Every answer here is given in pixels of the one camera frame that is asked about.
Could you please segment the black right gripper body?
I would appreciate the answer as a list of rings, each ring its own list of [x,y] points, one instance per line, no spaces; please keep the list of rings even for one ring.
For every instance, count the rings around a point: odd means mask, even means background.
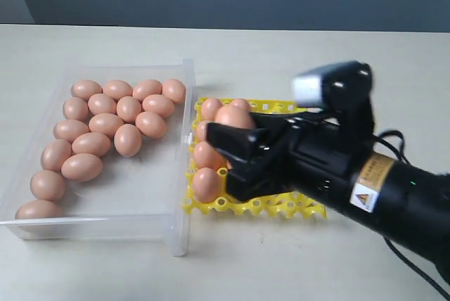
[[[356,173],[372,152],[370,110],[260,114],[260,127],[288,136],[288,185],[320,203],[347,203]]]

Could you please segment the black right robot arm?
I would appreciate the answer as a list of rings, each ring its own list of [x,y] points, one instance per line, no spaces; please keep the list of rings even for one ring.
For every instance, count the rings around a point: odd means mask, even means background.
[[[241,202],[299,191],[431,261],[449,277],[449,176],[343,136],[326,113],[253,113],[255,129],[207,126],[231,164],[226,192]]]

